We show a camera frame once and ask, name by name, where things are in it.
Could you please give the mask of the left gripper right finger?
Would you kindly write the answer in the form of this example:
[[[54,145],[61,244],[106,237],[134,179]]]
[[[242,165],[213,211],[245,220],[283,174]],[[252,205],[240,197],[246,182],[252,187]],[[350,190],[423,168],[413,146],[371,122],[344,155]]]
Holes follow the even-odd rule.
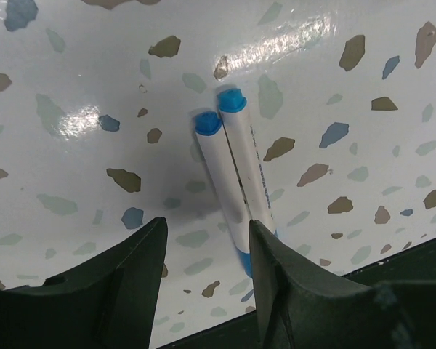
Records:
[[[436,348],[436,281],[358,284],[249,223],[263,348]]]

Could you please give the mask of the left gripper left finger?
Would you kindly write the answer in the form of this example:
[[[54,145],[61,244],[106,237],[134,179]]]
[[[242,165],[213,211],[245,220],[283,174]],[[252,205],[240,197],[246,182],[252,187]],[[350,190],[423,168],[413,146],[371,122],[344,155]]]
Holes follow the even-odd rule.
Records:
[[[167,236],[157,217],[42,286],[0,290],[0,348],[148,348]]]

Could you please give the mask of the white blue-capped marker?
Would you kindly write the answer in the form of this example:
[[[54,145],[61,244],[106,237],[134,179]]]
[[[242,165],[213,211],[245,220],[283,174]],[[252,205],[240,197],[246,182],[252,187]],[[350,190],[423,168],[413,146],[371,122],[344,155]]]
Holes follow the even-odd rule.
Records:
[[[251,218],[277,235],[247,99],[239,88],[226,89],[217,98]]]
[[[225,222],[241,264],[252,277],[249,248],[249,211],[244,201],[222,120],[214,111],[195,118],[195,134],[206,162]]]

